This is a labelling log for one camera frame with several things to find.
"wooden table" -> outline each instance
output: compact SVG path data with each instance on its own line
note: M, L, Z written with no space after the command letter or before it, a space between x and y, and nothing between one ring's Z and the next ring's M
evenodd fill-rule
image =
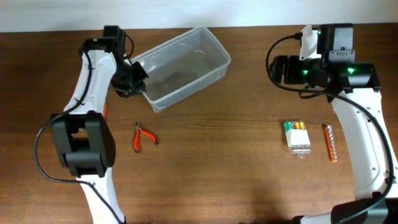
M161 113L141 95L119 98L109 89L108 125L117 147L113 181L129 223L268 223L329 212L354 199L345 138L331 105L324 97L301 100L277 89L265 72L269 47L302 27L210 29L232 58L225 78ZM127 33L137 55L187 30ZM81 187L45 180L35 168L32 146L41 125L69 101L81 68L80 45L100 36L100 30L0 34L1 223L92 222ZM377 69L396 152L397 38L397 24L354 28L356 61ZM289 40L273 55L299 50ZM291 155L281 125L296 119L305 121L312 144L304 159ZM160 137L157 147L143 138L140 155L132 149L136 120ZM328 160L323 123L335 129L336 164ZM39 157L52 176L71 178L49 132Z

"clear plastic container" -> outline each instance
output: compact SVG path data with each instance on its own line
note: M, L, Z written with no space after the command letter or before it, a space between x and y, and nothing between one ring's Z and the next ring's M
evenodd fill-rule
M147 72L143 95L158 113L223 78L231 57L207 28L197 27L131 61Z

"green battery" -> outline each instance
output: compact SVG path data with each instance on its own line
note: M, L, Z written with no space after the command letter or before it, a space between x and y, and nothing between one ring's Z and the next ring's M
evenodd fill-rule
M287 123L284 123L284 127L285 127L285 132L289 130L289 125Z

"red pliers handle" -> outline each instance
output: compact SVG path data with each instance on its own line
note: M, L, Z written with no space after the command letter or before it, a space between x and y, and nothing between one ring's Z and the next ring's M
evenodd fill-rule
M139 153L139 133L140 132L142 132L146 136L150 137L156 146L158 145L159 142L157 141L156 137L152 133L143 130L143 128L141 127L141 125L137 121L136 122L136 136L134 137L134 151L137 154Z

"table surface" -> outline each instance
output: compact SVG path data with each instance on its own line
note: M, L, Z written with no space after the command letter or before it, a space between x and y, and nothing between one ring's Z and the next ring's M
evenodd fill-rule
M352 201L353 173L341 125L325 97L301 100L273 86L265 72L269 47L303 26L211 28L232 58L224 79L154 113L142 95L109 89L108 126L116 141L113 181L129 223L250 223L329 212ZM141 54L188 29L127 30ZM0 34L0 222L90 223L79 185L45 180L33 161L37 131L69 101L81 68L78 49L101 31ZM398 24L354 28L357 62L375 65L392 145L398 149ZM273 54L299 54L297 41ZM282 122L303 120L312 153L291 155ZM133 123L158 135L132 149ZM339 161L328 159L322 124L335 130ZM47 131L40 140L47 172L62 169Z

